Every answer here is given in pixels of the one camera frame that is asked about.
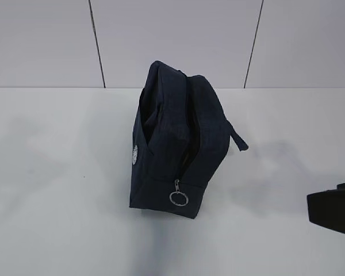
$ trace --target white table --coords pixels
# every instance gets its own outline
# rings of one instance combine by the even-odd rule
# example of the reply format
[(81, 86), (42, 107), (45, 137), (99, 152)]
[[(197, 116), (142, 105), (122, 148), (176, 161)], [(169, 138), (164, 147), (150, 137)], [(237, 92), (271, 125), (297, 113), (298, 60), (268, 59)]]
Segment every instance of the white table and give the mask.
[(345, 89), (218, 90), (250, 150), (195, 220), (128, 208), (139, 92), (0, 89), (0, 276), (345, 275), (306, 210), (345, 182)]

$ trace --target zipper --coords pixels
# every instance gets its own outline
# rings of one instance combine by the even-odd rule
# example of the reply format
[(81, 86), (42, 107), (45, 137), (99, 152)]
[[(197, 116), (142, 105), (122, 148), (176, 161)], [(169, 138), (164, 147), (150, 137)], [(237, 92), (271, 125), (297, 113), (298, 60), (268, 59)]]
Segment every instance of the zipper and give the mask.
[[(184, 150), (184, 153), (182, 154), (182, 158), (180, 161), (180, 166), (178, 169), (178, 172), (176, 173), (176, 179), (174, 181), (175, 185), (175, 191), (170, 194), (170, 201), (175, 204), (176, 206), (185, 206), (188, 204), (188, 197), (186, 194), (180, 192), (179, 184), (181, 182), (181, 179), (188, 169), (189, 165), (192, 163), (194, 158), (197, 156), (198, 151), (200, 149), (200, 127), (198, 124), (198, 118), (196, 114), (196, 110), (194, 108), (193, 99), (191, 98), (191, 95), (189, 94), (187, 96), (187, 124), (189, 128), (191, 129), (190, 134), (190, 141), (188, 143), (188, 146)], [(186, 203), (185, 204), (177, 204), (174, 200), (172, 200), (173, 194), (180, 194), (185, 197)]]

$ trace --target white wall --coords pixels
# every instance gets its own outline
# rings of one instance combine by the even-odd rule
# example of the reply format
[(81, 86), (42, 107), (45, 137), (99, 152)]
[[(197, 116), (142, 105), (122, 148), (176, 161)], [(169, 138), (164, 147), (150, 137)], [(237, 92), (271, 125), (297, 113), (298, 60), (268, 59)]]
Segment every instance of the white wall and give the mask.
[(345, 0), (265, 0), (247, 87), (345, 87)]
[(0, 0), (0, 86), (102, 87), (86, 0)]
[(106, 87), (143, 87), (161, 60), (243, 87), (261, 0), (93, 0)]

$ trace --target metal ring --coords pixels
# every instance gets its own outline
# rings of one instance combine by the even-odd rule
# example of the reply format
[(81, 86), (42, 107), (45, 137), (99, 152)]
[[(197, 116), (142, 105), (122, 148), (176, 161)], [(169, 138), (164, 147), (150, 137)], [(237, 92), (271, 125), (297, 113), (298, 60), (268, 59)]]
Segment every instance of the metal ring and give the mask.
[[(184, 204), (176, 203), (176, 202), (173, 200), (173, 198), (172, 198), (174, 194), (181, 194), (182, 196), (184, 196), (184, 197), (185, 197), (185, 203), (184, 203)], [(172, 192), (172, 193), (170, 194), (170, 201), (171, 201), (172, 204), (174, 204), (174, 205), (176, 205), (176, 206), (183, 207), (183, 206), (185, 206), (185, 205), (188, 204), (189, 199), (188, 199), (188, 197), (187, 197), (187, 195), (186, 195), (185, 193), (182, 193), (181, 191), (174, 191), (174, 192)]]

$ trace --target black object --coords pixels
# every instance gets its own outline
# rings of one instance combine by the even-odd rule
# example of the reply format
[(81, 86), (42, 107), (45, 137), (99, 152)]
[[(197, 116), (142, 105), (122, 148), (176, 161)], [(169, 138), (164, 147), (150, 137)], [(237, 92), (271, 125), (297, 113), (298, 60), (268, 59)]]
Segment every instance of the black object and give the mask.
[(133, 128), (129, 206), (195, 218), (230, 136), (239, 150), (248, 149), (203, 76), (154, 62)]
[(345, 234), (345, 183), (307, 196), (309, 221)]

